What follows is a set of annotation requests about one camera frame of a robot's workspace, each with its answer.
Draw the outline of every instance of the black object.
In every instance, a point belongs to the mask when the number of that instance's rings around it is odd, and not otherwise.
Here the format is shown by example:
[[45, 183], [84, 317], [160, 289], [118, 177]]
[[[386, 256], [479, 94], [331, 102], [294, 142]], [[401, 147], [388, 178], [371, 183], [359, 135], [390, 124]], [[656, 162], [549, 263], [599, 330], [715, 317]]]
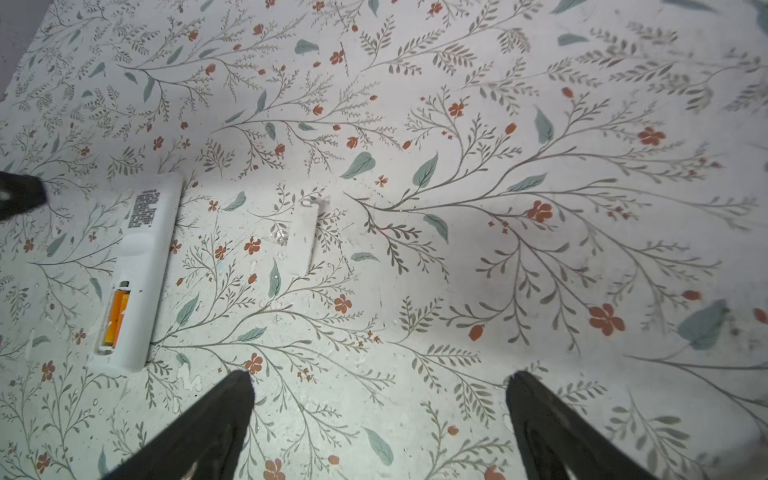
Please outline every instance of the black object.
[[231, 480], [254, 401], [248, 372], [227, 375], [108, 480], [182, 478]]
[[47, 201], [39, 178], [0, 172], [0, 221], [40, 207]]
[[531, 373], [517, 372], [507, 407], [529, 480], [654, 480]]

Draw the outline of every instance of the red flower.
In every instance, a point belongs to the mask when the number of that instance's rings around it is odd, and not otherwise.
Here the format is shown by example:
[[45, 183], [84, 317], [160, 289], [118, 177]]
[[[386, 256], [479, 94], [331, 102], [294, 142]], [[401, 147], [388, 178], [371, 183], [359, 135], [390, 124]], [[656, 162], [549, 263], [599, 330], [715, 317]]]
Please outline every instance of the red flower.
[[42, 371], [43, 371], [43, 380], [42, 380], [43, 382], [45, 380], [53, 379], [53, 372], [56, 371], [56, 366], [53, 364], [53, 360], [51, 360], [48, 363], [43, 363]]
[[533, 203], [533, 208], [531, 208], [528, 212], [528, 218], [531, 218], [533, 220], [536, 220], [539, 223], [544, 223], [545, 220], [548, 218], [552, 218], [552, 205], [550, 204], [541, 204], [541, 200], [536, 200]]
[[38, 456], [38, 472], [42, 473], [45, 471], [45, 468], [50, 466], [51, 464], [51, 457], [48, 456], [48, 453], [44, 453], [40, 456]]
[[85, 332], [83, 331], [83, 329], [80, 329], [80, 331], [79, 331], [79, 332], [76, 332], [76, 333], [74, 334], [74, 339], [75, 339], [75, 340], [77, 340], [77, 342], [76, 342], [76, 343], [77, 343], [78, 345], [80, 345], [80, 342], [81, 342], [81, 341], [85, 340], [85, 337], [86, 337], [86, 335], [85, 335]]
[[352, 308], [352, 302], [346, 299], [346, 295], [343, 293], [339, 298], [333, 301], [334, 304], [336, 304], [336, 311], [341, 313], [346, 313], [346, 310], [349, 308]]
[[463, 108], [464, 108], [464, 103], [463, 102], [461, 104], [454, 103], [448, 109], [448, 113], [450, 113], [452, 117], [461, 117], [464, 114], [462, 112]]
[[331, 65], [336, 65], [342, 61], [344, 61], [344, 50], [334, 51], [333, 55], [331, 55]]
[[245, 369], [250, 371], [251, 375], [256, 375], [256, 372], [261, 372], [261, 364], [263, 361], [263, 358], [254, 353], [250, 356], [250, 360], [245, 362]]
[[659, 142], [667, 138], [667, 135], [661, 131], [655, 131], [653, 127], [645, 127], [645, 130], [637, 134], [637, 136], [640, 137], [643, 145], [653, 145], [654, 147], [658, 147]]
[[254, 253], [261, 250], [261, 239], [253, 241], [253, 237], [250, 238], [250, 242], [245, 243], [245, 251], [248, 252], [249, 255], [253, 255]]
[[275, 458], [274, 462], [272, 460], [267, 460], [264, 467], [266, 468], [266, 470], [264, 470], [264, 480], [286, 480], [286, 474], [280, 471], [283, 467], [283, 463], [279, 458]]
[[619, 332], [623, 332], [625, 329], [624, 321], [614, 316], [614, 307], [610, 303], [603, 303], [603, 308], [593, 306], [589, 309], [589, 314], [592, 315], [589, 324], [596, 329], [601, 329], [605, 336], [611, 335], [614, 328]]

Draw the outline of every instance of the floral pattern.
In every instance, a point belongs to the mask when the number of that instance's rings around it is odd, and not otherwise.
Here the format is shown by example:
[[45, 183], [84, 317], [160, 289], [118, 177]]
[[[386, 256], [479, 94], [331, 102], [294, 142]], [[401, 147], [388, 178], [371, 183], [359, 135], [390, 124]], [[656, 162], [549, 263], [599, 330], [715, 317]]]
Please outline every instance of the floral pattern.
[[[652, 3], [55, 0], [0, 104], [48, 195], [0, 224], [2, 474], [103, 476], [235, 369], [240, 478], [521, 478], [521, 369], [661, 478], [748, 471], [768, 11]], [[130, 186], [170, 171], [147, 367], [93, 372]]]

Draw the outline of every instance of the orange battery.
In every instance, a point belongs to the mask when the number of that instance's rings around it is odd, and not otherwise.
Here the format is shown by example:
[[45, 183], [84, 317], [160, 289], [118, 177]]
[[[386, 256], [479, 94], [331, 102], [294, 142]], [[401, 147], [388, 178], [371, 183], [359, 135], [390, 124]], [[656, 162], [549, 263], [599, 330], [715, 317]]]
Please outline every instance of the orange battery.
[[102, 343], [105, 346], [113, 346], [115, 340], [117, 339], [118, 335], [118, 318], [120, 317], [120, 313], [123, 311], [123, 297], [127, 296], [128, 292], [124, 290], [118, 290], [114, 293], [114, 298], [112, 300], [112, 309], [109, 313], [109, 324], [107, 326], [107, 333], [104, 335], [104, 342]]
[[118, 337], [120, 336], [120, 328], [123, 326], [123, 318], [125, 317], [125, 308], [128, 306], [128, 297], [131, 296], [131, 292], [124, 292], [120, 305], [120, 316], [118, 317], [118, 327], [114, 332], [114, 346], [118, 346]]

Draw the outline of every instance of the green leaf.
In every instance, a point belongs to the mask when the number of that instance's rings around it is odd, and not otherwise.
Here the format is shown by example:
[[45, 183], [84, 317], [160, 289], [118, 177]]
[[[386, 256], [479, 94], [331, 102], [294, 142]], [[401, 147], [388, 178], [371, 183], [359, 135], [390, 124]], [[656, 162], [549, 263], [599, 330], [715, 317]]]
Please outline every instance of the green leaf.
[[186, 363], [190, 366], [190, 369], [192, 368], [192, 364], [190, 363], [190, 359], [188, 356], [184, 355], [183, 353], [179, 352], [176, 354], [176, 360], [179, 361], [179, 365], [183, 365]]
[[280, 270], [277, 269], [277, 262], [272, 261], [274, 265], [270, 272], [270, 296], [275, 296], [280, 291]]
[[687, 10], [704, 10], [706, 12], [716, 12], [714, 8], [710, 7], [706, 3], [697, 2], [696, 0], [661, 0], [661, 3], [667, 5], [674, 5], [676, 7], [685, 8]]
[[184, 48], [183, 45], [181, 45], [179, 48], [174, 51], [174, 53], [170, 54], [170, 57], [168, 57], [168, 61], [165, 62], [166, 65], [170, 65], [176, 61], [177, 58], [179, 58], [179, 54], [181, 53], [181, 49]]
[[519, 192], [521, 190], [527, 190], [529, 188], [537, 187], [538, 185], [541, 185], [541, 183], [544, 182], [544, 179], [547, 177], [547, 174], [541, 174], [541, 175], [531, 175], [530, 177], [526, 177], [523, 179], [523, 181], [520, 181], [511, 187], [507, 189], [507, 192]]
[[379, 0], [368, 0], [368, 8], [373, 12], [373, 16], [378, 17], [376, 13], [379, 10]]
[[237, 112], [236, 114], [234, 114], [234, 115], [232, 115], [231, 117], [229, 117], [228, 119], [226, 119], [226, 120], [224, 121], [224, 123], [225, 123], [225, 124], [229, 124], [229, 123], [231, 123], [231, 122], [233, 122], [233, 121], [237, 120], [237, 118], [238, 118], [240, 115], [242, 115], [244, 111], [245, 111], [245, 110], [241, 110], [241, 111]]
[[154, 87], [154, 78], [149, 77], [147, 80], [147, 86], [144, 87], [144, 103], [147, 102], [149, 96], [152, 95], [152, 88]]
[[340, 176], [341, 178], [346, 178], [348, 180], [350, 178], [356, 177], [357, 175], [360, 175], [362, 172], [372, 170], [375, 166], [376, 160], [371, 157], [371, 154], [364, 151], [355, 157], [355, 160], [353, 160], [349, 168], [346, 169], [346, 172]]
[[96, 292], [96, 295], [98, 295], [98, 299], [101, 300], [101, 284], [97, 279], [91, 277], [91, 285], [94, 286], [94, 291]]
[[368, 430], [366, 427], [362, 429], [368, 434], [368, 442], [371, 444], [371, 449], [379, 456], [382, 463], [389, 467], [395, 460], [395, 455], [392, 453], [389, 444], [373, 430]]
[[51, 339], [49, 339], [47, 336], [45, 336], [45, 335], [40, 335], [40, 336], [38, 336], [38, 337], [35, 337], [35, 339], [34, 339], [34, 340], [32, 340], [32, 346], [38, 346], [38, 345], [40, 345], [41, 343], [48, 343], [48, 342], [50, 342], [50, 341], [51, 341]]
[[351, 256], [350, 258], [351, 258], [351, 259], [352, 259], [354, 262], [359, 262], [360, 260], [375, 260], [375, 261], [377, 261], [377, 262], [379, 261], [379, 259], [378, 259], [378, 258], [376, 258], [376, 257], [373, 255], [373, 253], [370, 253], [370, 252], [358, 252], [358, 253], [353, 253], [353, 254], [352, 254], [352, 256]]
[[93, 78], [96, 75], [100, 74], [104, 71], [104, 62], [101, 62], [99, 65], [96, 65], [96, 68], [91, 72], [90, 75], [88, 75], [88, 78]]
[[256, 102], [256, 113], [254, 115], [261, 112], [264, 109], [264, 105], [266, 105], [266, 90], [259, 95], [259, 101]]
[[181, 326], [184, 326], [184, 324], [187, 323], [190, 319], [190, 315], [192, 315], [192, 312], [194, 311], [194, 307], [197, 306], [197, 299], [199, 298], [200, 294], [198, 293], [192, 300], [186, 302], [184, 306], [181, 307], [179, 313], [176, 314], [176, 323]]
[[237, 339], [241, 342], [250, 342], [251, 340], [255, 340], [261, 337], [265, 331], [266, 331], [266, 327], [264, 328], [256, 327], [255, 329], [252, 329], [247, 333], [244, 333], [243, 335], [238, 336]]
[[245, 192], [240, 192], [237, 194], [237, 198], [235, 198], [231, 204], [227, 205], [221, 210], [224, 210], [225, 212], [231, 212], [232, 210], [236, 210], [242, 207], [244, 203], [245, 203]]
[[688, 340], [694, 350], [711, 349], [720, 336], [728, 312], [725, 300], [716, 300], [707, 308], [691, 313], [677, 326], [677, 334]]
[[437, 233], [440, 234], [440, 237], [448, 243], [448, 224], [442, 218], [437, 215], [426, 214], [424, 216], [424, 221], [432, 225], [435, 230], [437, 230]]
[[268, 121], [264, 125], [264, 128], [266, 129], [266, 134], [269, 135], [272, 140], [274, 140], [276, 138], [275, 125], [271, 121]]
[[554, 10], [552, 10], [551, 13], [562, 13], [568, 10], [571, 7], [575, 7], [576, 5], [580, 5], [587, 0], [560, 0], [560, 3], [558, 3], [558, 6], [554, 7]]
[[218, 50], [218, 48], [207, 48], [206, 50], [203, 50], [202, 52], [200, 52], [200, 54], [197, 57], [198, 58], [205, 58], [208, 55], [214, 53], [216, 50]]
[[419, 188], [426, 187], [429, 181], [432, 179], [432, 175], [437, 168], [437, 154], [430, 158], [424, 164], [419, 167], [415, 174], [413, 174], [413, 184]]
[[536, 107], [536, 131], [538, 132], [538, 143], [545, 144], [552, 139], [554, 135], [554, 127], [552, 122], [549, 121], [544, 112]]
[[63, 233], [59, 238], [52, 241], [50, 245], [48, 245], [48, 248], [45, 249], [45, 251], [48, 253], [49, 257], [53, 257], [56, 254], [56, 250], [61, 246], [61, 242], [64, 241], [64, 239], [67, 238], [67, 234]]
[[107, 468], [107, 456], [104, 454], [104, 447], [101, 447], [101, 454], [98, 456], [98, 474], [102, 477], [106, 477], [109, 474], [109, 468]]
[[574, 35], [572, 33], [564, 33], [563, 35], [560, 35], [558, 37], [558, 45], [561, 47], [564, 47], [565, 45], [570, 45], [572, 43], [578, 43], [580, 41], [589, 41], [585, 37], [582, 37], [581, 35]]
[[305, 54], [308, 51], [319, 51], [319, 50], [320, 50], [320, 47], [313, 44], [311, 41], [307, 41], [303, 39], [296, 42], [296, 48], [293, 49], [293, 51], [299, 55]]

